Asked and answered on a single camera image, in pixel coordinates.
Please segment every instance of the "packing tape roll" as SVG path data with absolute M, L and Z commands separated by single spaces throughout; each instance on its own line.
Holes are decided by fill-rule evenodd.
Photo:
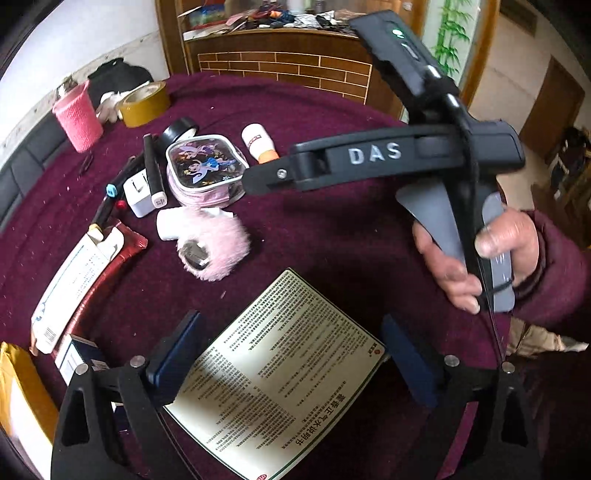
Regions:
M 153 82 L 124 97 L 117 108 L 128 128 L 139 127 L 158 118 L 170 107 L 170 97 L 164 82 Z

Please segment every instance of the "bamboo decal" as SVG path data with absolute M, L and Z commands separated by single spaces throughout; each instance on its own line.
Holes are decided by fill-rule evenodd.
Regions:
M 441 26 L 437 35 L 437 45 L 433 48 L 433 56 L 449 76 L 460 73 L 456 45 L 458 42 L 470 43 L 470 37 L 466 35 L 466 26 L 473 18 L 462 11 L 462 7 L 471 4 L 472 0 L 445 0 L 441 8 Z

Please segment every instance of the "wooden cabinet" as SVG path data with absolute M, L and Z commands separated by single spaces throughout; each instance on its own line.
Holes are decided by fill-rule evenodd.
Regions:
M 247 30 L 185 42 L 189 70 L 256 76 L 325 90 L 395 118 L 402 104 L 358 38 L 315 30 Z

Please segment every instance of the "maroon tablecloth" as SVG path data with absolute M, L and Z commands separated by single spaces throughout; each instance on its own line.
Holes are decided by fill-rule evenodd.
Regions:
M 144 134 L 157 134 L 188 115 L 199 123 L 201 134 L 225 135 L 249 156 L 241 132 L 253 122 L 266 127 L 280 154 L 295 142 L 396 125 L 332 93 L 286 83 L 208 74 L 178 76 L 167 83 L 173 106 L 165 115 L 139 128 L 121 122 L 107 128 L 92 149 L 94 163 L 80 178 L 84 155 L 69 149 L 18 208 L 0 238 L 1 340 L 28 346 L 39 298 L 86 232 L 106 183 L 128 156 L 141 151 Z M 200 310 L 221 331 L 284 269 L 293 267 L 376 335 L 383 315 L 395 312 L 441 353 L 475 366 L 494 366 L 486 314 L 474 317 L 452 308 L 415 251 L 411 218 L 394 198 L 400 182 L 380 179 L 305 194 L 244 197 L 229 210 L 246 226 L 251 253 L 234 273 L 215 283 L 183 270 L 175 243 L 158 239 L 155 212 L 143 219 L 127 212 L 123 222 L 150 245 L 103 305 L 91 340 L 117 366 L 132 355 L 149 353 L 189 309 Z M 506 337 L 509 318 L 497 318 Z M 42 356 L 35 364 L 59 403 L 65 385 L 51 358 Z M 426 415 L 389 362 L 289 478 L 388 478 Z M 180 428 L 175 433 L 204 479 L 236 478 Z

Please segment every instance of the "clutter on shelf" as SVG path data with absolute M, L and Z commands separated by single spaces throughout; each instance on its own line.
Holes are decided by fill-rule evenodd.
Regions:
M 179 18 L 183 19 L 183 39 L 187 41 L 256 28 L 306 28 L 355 35 L 348 26 L 348 20 L 363 15 L 346 9 L 326 12 L 324 1 L 317 1 L 315 8 L 305 12 L 303 4 L 300 5 L 299 2 L 294 2 L 291 8 L 290 5 L 285 7 L 277 2 L 265 0 L 259 8 L 232 15 L 225 22 L 220 19 L 220 9 L 216 9 L 216 5 L 197 7 L 179 15 Z

